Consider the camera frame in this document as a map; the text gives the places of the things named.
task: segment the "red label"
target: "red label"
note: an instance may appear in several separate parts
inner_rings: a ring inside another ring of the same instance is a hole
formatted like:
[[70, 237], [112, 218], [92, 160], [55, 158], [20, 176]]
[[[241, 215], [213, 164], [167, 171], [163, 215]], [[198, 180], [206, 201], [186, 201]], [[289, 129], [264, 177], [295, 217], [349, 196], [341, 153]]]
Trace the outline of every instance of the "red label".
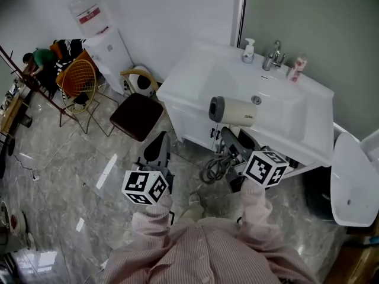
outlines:
[[95, 8], [92, 12], [90, 12], [88, 15], [82, 17], [79, 19], [79, 22], [81, 24], [83, 23], [86, 23], [88, 20], [92, 19], [94, 16], [100, 14], [100, 9], [99, 8]]

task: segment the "chrome faucet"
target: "chrome faucet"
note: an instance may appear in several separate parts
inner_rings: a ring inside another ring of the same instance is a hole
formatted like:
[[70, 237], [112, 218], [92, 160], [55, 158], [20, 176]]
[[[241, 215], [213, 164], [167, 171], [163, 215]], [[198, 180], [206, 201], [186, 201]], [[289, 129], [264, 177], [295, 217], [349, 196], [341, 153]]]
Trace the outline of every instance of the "chrome faucet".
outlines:
[[278, 57], [280, 56], [281, 43], [279, 40], [275, 41], [274, 48], [271, 52], [266, 56], [263, 61], [262, 68], [267, 72], [271, 69], [271, 66], [274, 65], [276, 67], [281, 67], [285, 58], [285, 54], [283, 54], [280, 62], [278, 62]]

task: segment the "striped shirt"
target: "striped shirt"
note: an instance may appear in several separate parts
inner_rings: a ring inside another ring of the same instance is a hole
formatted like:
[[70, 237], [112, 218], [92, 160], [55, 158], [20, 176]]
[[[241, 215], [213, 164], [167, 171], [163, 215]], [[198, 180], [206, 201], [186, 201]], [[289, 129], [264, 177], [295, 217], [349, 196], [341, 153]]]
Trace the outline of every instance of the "striped shirt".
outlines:
[[267, 223], [265, 189], [245, 179], [242, 224], [224, 218], [168, 227], [170, 195], [133, 215], [134, 242], [114, 251], [100, 283], [314, 283], [299, 254]]

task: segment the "bathroom sink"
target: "bathroom sink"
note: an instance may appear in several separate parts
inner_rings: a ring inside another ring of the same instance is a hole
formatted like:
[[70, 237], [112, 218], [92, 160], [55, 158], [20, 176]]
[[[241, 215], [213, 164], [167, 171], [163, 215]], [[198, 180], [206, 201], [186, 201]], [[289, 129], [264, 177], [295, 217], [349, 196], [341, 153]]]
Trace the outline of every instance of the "bathroom sink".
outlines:
[[183, 111], [200, 111], [207, 118], [214, 96], [245, 102], [257, 96], [261, 103], [256, 106], [256, 121], [244, 128], [246, 132], [261, 145], [270, 145], [302, 164], [330, 166], [334, 93], [305, 75], [297, 84], [289, 82], [287, 66], [264, 71], [264, 58], [258, 54], [252, 64], [245, 64], [242, 51], [195, 43], [160, 87], [158, 98]]

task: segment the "soap dispenser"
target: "soap dispenser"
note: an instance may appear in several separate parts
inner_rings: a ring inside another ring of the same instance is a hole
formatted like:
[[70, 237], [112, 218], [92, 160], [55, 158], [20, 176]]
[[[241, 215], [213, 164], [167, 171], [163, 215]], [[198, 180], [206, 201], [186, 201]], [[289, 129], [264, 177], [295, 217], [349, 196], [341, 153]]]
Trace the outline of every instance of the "soap dispenser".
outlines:
[[249, 44], [246, 46], [245, 51], [242, 54], [242, 61], [245, 63], [252, 63], [254, 59], [254, 39], [245, 39]]

